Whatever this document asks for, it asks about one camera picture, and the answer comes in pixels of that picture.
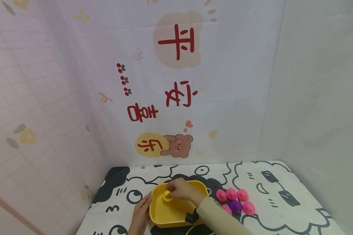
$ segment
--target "wall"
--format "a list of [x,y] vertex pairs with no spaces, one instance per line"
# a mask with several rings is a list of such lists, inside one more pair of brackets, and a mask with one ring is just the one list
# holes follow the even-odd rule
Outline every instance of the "wall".
[[36,2],[5,2],[14,15],[0,1],[0,198],[43,233],[71,234],[107,172],[94,121]]
[[20,223],[10,213],[0,207],[0,234],[36,235],[28,227]]
[[[256,159],[284,2],[39,0],[115,166]],[[157,43],[175,24],[196,39],[180,60]],[[167,102],[174,83],[179,104]],[[139,120],[136,104],[158,112]],[[182,147],[169,151],[171,140]]]
[[288,0],[259,158],[285,161],[353,234],[353,0]]

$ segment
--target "hand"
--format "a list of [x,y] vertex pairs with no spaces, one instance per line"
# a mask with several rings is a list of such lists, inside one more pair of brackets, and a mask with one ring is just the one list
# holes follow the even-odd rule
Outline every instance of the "hand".
[[152,202],[151,193],[148,193],[137,205],[133,211],[132,222],[128,235],[143,235],[149,220],[149,206]]
[[201,201],[205,198],[202,192],[194,188],[183,178],[170,181],[166,186],[166,190],[172,191],[166,196],[167,198],[190,200],[196,207],[199,207]]

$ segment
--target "white backdrop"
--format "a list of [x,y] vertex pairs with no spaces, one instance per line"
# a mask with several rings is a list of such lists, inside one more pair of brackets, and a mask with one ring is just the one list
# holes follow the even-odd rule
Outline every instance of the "white backdrop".
[[353,0],[38,1],[109,165],[281,159],[353,233]]
[[[111,165],[256,159],[283,0],[43,4]],[[184,96],[167,106],[174,83]],[[156,117],[140,120],[136,104]]]
[[286,1],[258,157],[353,234],[353,0]]

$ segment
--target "sleeve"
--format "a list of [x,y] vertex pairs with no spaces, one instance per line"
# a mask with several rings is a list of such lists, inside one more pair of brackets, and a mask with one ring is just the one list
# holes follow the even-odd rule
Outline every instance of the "sleeve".
[[236,218],[217,205],[211,197],[204,198],[196,212],[216,235],[252,235]]

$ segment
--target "pink rubber duck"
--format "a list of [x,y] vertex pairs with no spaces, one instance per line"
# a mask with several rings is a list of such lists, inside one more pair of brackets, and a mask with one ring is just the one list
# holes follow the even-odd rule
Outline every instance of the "pink rubber duck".
[[244,189],[240,189],[237,193],[238,199],[241,201],[247,201],[248,200],[248,193]]
[[226,193],[223,190],[219,189],[216,192],[216,198],[217,198],[217,200],[219,200],[221,202],[225,202],[226,199],[227,199],[227,196],[226,196]]
[[250,201],[246,201],[245,203],[243,203],[243,211],[246,213],[246,215],[255,214],[254,204]]
[[233,212],[231,212],[231,209],[230,209],[230,207],[228,205],[224,204],[224,205],[221,206],[221,208],[223,208],[230,215],[233,215]]
[[238,195],[237,195],[236,191],[233,188],[229,188],[226,191],[226,195],[229,198],[229,200],[232,200],[232,201],[236,200],[238,198]]

